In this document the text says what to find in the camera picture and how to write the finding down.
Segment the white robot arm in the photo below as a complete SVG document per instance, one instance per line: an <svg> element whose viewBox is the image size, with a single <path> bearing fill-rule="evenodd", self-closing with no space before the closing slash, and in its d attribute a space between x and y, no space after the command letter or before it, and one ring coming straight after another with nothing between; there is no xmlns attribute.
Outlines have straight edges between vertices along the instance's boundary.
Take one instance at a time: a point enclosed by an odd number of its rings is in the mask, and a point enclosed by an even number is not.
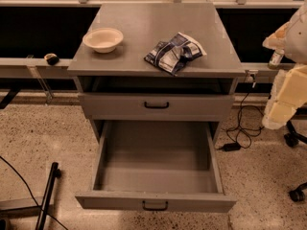
<svg viewBox="0 0 307 230"><path fill-rule="evenodd" d="M265 128L280 129L307 103L307 1L263 46L273 50L270 69L276 69L282 58L295 63L289 71L278 70L262 120Z"/></svg>

